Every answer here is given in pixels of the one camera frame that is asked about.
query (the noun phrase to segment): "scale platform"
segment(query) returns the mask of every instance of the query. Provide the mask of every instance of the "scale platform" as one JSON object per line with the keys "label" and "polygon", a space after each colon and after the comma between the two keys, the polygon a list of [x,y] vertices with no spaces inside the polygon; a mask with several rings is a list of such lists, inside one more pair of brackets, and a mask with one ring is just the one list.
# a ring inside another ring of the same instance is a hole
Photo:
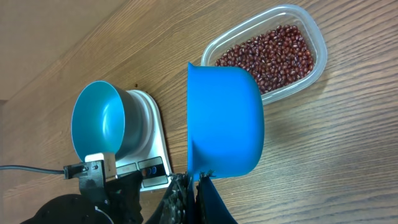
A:
{"label": "scale platform", "polygon": [[116,161],[116,178],[139,170],[144,177],[141,192],[166,188],[171,182],[172,169],[167,155],[159,108],[148,93],[140,90],[127,92],[140,105],[144,127],[138,148]]}

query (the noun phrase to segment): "wooden surface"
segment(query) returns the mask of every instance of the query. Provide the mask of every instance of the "wooden surface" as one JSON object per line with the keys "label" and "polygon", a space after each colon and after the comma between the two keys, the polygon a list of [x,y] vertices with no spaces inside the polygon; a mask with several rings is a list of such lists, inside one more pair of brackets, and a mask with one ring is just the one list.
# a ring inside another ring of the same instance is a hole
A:
{"label": "wooden surface", "polygon": [[0,0],[0,100],[9,100],[126,0]]}
{"label": "wooden surface", "polygon": [[[2,106],[4,105],[5,101],[0,100],[0,164],[3,164],[2,162]],[[3,174],[0,172],[0,194],[2,195],[3,190],[2,190],[2,183],[3,183]],[[0,220],[4,217],[3,215],[3,202],[2,202],[2,197],[0,201]]]}
{"label": "wooden surface", "polygon": [[[286,1],[306,9],[328,47],[320,79],[264,107],[266,139],[248,175],[215,180],[239,223],[398,223],[398,2]],[[3,163],[78,162],[74,102],[89,82],[150,93],[175,172],[187,166],[187,62],[279,1],[129,1],[4,105]],[[76,180],[4,171],[5,223],[78,192]],[[141,194],[148,218],[163,190]]]}

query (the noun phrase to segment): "plastic container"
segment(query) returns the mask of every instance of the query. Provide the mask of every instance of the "plastic container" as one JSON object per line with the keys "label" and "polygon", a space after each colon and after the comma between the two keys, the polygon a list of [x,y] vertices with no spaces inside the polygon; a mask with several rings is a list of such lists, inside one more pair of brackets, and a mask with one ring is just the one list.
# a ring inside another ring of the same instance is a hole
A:
{"label": "plastic container", "polygon": [[322,34],[310,14],[301,7],[284,4],[273,7],[232,28],[206,48],[201,58],[201,66],[213,66],[216,59],[235,44],[240,44],[259,34],[265,34],[278,25],[296,25],[311,51],[314,68],[305,78],[277,90],[261,95],[262,104],[266,105],[290,96],[314,83],[325,69],[328,51]]}

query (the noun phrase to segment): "black cable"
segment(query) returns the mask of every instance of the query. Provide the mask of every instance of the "black cable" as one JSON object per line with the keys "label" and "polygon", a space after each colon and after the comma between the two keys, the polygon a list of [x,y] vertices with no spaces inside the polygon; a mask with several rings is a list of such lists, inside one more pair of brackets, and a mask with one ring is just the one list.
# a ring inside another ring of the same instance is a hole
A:
{"label": "black cable", "polygon": [[19,169],[19,170],[26,170],[26,171],[32,171],[32,172],[41,172],[44,174],[64,174],[63,170],[48,170],[48,169],[41,169],[41,168],[28,167],[28,166],[19,166],[19,165],[0,166],[0,170],[6,170],[6,169]]}

